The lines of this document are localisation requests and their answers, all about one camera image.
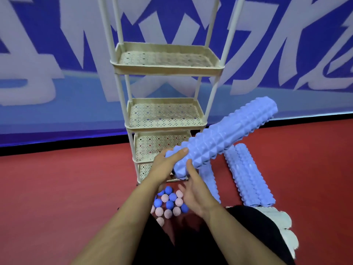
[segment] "person's leg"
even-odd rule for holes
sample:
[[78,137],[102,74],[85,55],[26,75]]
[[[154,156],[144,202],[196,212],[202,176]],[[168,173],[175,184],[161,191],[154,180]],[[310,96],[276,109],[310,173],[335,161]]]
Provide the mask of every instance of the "person's leg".
[[[286,264],[295,264],[278,227],[271,219],[257,209],[248,206],[234,206],[228,208],[227,211]],[[200,234],[205,258],[218,260],[218,264],[227,264],[206,225],[201,227]]]
[[175,264],[175,249],[169,236],[150,215],[141,236],[133,265],[156,264],[160,261]]

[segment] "red floor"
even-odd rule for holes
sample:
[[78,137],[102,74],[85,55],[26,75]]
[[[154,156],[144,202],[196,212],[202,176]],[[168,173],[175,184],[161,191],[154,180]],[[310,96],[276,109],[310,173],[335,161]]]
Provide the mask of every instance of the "red floor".
[[[353,120],[267,128],[243,142],[293,220],[297,264],[353,258]],[[212,161],[224,206],[239,196]],[[129,144],[0,157],[0,264],[67,264],[136,186]]]

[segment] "blue massage ball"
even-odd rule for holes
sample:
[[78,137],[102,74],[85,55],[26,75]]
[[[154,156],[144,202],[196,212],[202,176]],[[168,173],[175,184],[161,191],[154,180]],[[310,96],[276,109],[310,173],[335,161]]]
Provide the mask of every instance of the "blue massage ball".
[[165,193],[170,195],[173,192],[173,189],[170,186],[165,187]]
[[187,213],[187,212],[189,211],[188,206],[185,205],[185,204],[183,204],[183,205],[181,206],[181,211],[182,211],[183,213]]
[[171,200],[171,201],[173,201],[173,202],[175,202],[175,200],[176,200],[177,198],[178,198],[178,197],[177,197],[177,195],[176,195],[174,192],[169,195],[169,200]]
[[162,200],[161,199],[156,199],[153,204],[154,204],[155,208],[161,207],[162,206]]
[[165,206],[167,207],[167,209],[172,210],[174,208],[174,203],[172,201],[167,201],[167,203],[165,204]]

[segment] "blue foam roller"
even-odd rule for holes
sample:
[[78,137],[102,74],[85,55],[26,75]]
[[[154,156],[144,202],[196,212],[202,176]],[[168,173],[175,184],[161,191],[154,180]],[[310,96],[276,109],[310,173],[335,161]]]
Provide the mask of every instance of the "blue foam roller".
[[245,144],[231,146],[224,156],[244,205],[269,207],[275,204],[276,200]]
[[218,194],[217,190],[217,184],[215,180],[215,176],[212,171],[211,163],[207,162],[206,164],[203,164],[199,167],[199,175],[203,179],[203,181],[206,183],[208,189],[210,190],[212,196],[219,202],[221,203],[220,196]]
[[161,199],[156,199],[153,204],[154,204],[155,208],[161,207],[162,206],[162,200]]
[[167,209],[172,210],[174,208],[174,203],[173,203],[173,201],[167,201],[165,206]]
[[169,195],[169,200],[171,200],[172,202],[175,202],[177,198],[178,197],[174,192]]
[[183,204],[180,208],[181,208],[181,211],[182,211],[183,213],[187,213],[187,212],[189,211],[188,206],[185,205],[185,204]]
[[217,124],[210,125],[202,133],[197,133],[195,137],[182,142],[181,146],[175,146],[172,151],[167,151],[165,156],[169,157],[181,148],[189,149],[188,154],[174,165],[175,176],[186,179],[188,159],[192,159],[194,167],[199,168],[268,122],[277,111],[277,105],[271,98],[256,98],[234,113],[230,113]]
[[165,187],[165,193],[170,195],[173,192],[173,189],[170,186]]

